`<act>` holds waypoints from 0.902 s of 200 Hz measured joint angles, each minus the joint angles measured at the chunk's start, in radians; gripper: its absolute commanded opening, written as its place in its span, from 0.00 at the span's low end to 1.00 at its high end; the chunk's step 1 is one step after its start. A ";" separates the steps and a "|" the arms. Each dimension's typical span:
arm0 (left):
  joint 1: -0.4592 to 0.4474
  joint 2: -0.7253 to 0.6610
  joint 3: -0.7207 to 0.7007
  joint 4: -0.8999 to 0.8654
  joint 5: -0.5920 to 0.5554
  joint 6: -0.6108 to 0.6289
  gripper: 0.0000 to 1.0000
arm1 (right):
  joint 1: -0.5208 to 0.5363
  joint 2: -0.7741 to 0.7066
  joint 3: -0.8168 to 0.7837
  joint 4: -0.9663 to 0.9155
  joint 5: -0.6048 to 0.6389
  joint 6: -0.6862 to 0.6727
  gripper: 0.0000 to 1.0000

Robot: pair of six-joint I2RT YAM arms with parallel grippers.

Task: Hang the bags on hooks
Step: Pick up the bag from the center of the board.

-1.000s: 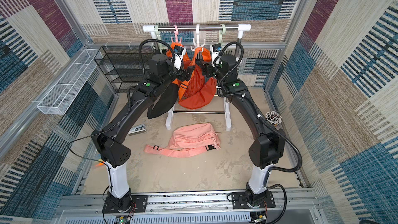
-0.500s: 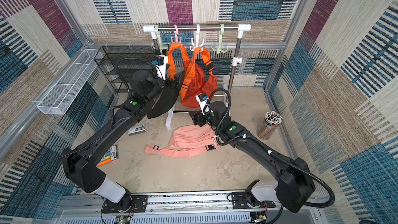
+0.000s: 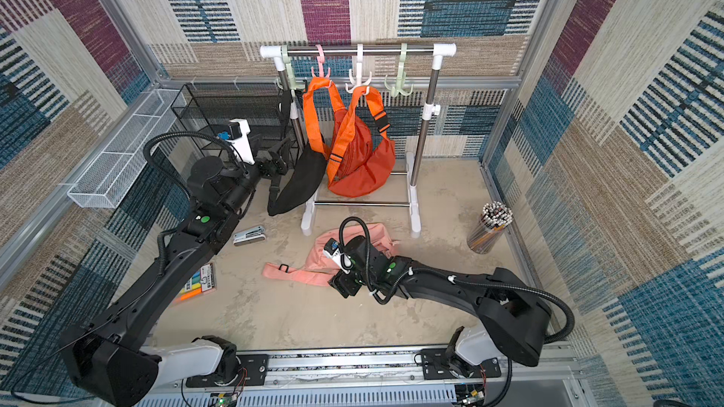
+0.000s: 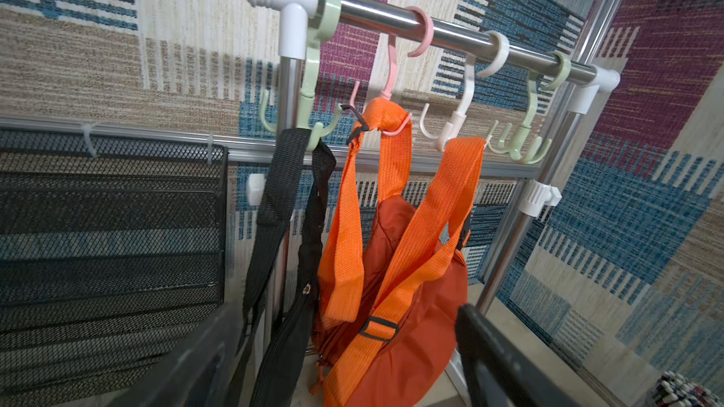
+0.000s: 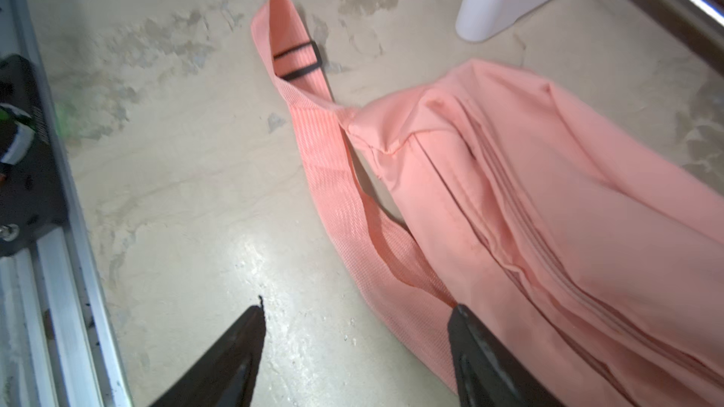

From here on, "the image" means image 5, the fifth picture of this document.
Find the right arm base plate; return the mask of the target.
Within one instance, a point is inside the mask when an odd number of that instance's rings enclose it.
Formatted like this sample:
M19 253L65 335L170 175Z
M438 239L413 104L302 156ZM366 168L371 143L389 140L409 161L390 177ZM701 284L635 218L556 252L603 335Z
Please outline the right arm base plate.
M67 220L35 70L1 60L1 255L13 256Z

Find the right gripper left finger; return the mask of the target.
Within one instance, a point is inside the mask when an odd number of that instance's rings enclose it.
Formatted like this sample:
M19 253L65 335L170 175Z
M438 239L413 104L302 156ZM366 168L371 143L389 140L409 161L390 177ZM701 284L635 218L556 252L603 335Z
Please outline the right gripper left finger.
M264 301L247 308L155 406L249 406L267 332Z

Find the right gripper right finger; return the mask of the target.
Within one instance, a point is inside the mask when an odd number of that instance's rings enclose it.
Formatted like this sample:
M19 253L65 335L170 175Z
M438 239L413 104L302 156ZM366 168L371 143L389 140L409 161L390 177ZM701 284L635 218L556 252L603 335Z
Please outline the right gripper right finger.
M466 305L454 307L448 335L462 406L561 404Z

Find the pink sling bag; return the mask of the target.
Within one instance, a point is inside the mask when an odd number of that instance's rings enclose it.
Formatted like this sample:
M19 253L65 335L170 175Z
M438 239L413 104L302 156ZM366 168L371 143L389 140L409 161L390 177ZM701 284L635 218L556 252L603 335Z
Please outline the pink sling bag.
M375 315L454 387L473 314L567 406L723 403L723 200L544 77L469 60L343 107L291 0L252 20Z

